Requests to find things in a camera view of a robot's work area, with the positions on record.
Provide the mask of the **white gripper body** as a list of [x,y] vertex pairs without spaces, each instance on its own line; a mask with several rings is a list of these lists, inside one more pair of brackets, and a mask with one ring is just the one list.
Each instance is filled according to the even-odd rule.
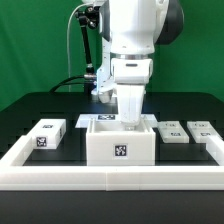
[[153,71],[153,60],[127,60],[113,58],[111,74],[116,84],[118,114],[126,126],[140,122],[145,86]]

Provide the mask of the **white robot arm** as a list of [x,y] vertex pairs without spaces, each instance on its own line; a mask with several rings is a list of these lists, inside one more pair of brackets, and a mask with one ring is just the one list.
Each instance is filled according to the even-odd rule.
[[145,87],[153,73],[156,45],[182,32],[179,0],[82,0],[92,7],[102,37],[97,94],[103,103],[117,97],[118,118],[127,130],[140,123]]

